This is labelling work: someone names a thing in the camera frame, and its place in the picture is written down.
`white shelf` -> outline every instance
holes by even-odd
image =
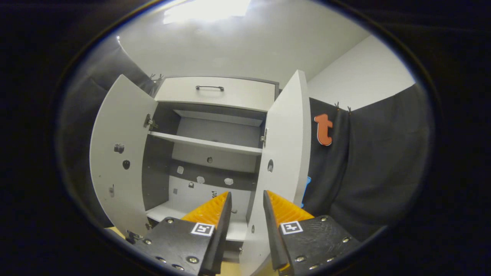
[[[150,131],[148,134],[162,138],[162,139],[165,139],[165,140],[168,140],[168,141],[171,141],[171,142],[174,142],[174,143],[194,145],[194,146],[199,146],[199,147],[204,147],[204,148],[212,148],[212,149],[228,151],[228,152],[242,153],[242,154],[247,154],[247,155],[259,156],[263,152],[263,150],[260,148],[253,148],[253,147],[237,146],[237,145],[226,144],[226,143],[212,142],[212,141],[200,140],[200,139],[189,138],[189,137],[184,137],[184,136],[177,136],[177,135],[172,135],[172,134],[160,133],[160,132],[155,132],[155,131]]]
[[[170,206],[172,206],[172,203],[170,201],[164,202],[163,204],[148,210],[146,212],[147,217],[161,222],[166,217],[173,217],[173,218],[180,219],[187,214],[185,212],[172,209],[170,208]],[[231,220],[228,225],[226,239],[228,241],[243,242],[246,239],[246,233],[247,233],[247,223],[245,220],[244,221]]]

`open cabinet door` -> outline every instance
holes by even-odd
[[[156,108],[152,97],[121,75],[102,102],[92,130],[89,160],[95,193],[109,220],[127,237],[127,231],[141,236],[148,231],[141,169],[149,129],[144,123]]]
[[[270,190],[300,206],[310,159],[310,103],[305,73],[297,70],[266,117],[266,142],[259,178],[239,257],[243,276],[262,269],[270,254],[263,191]]]

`drawer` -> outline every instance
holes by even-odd
[[[196,86],[221,86],[219,88]],[[166,78],[155,100],[200,103],[267,112],[274,102],[276,85],[260,81],[223,77]]]

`cabinet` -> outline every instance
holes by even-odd
[[[241,271],[249,275],[269,255],[263,190],[300,206],[309,156],[302,71],[276,99],[271,83],[219,77],[168,78],[152,98],[121,75],[94,124],[90,170],[102,208],[126,236],[146,235],[149,218],[181,218],[230,191],[227,240],[243,242]],[[165,171],[159,180],[148,176],[154,163]],[[159,185],[165,193],[152,192]]]

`wooden floor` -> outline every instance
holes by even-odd
[[[122,239],[124,239],[123,234],[119,232],[116,227],[111,227],[109,228],[112,231],[116,232]],[[223,276],[238,276],[241,274],[240,266],[238,263],[231,263],[231,262],[222,262],[221,263],[221,274],[217,275],[223,275]],[[273,271],[273,268],[271,267],[271,263],[266,266],[266,268],[261,271],[257,276],[277,276],[278,272]]]

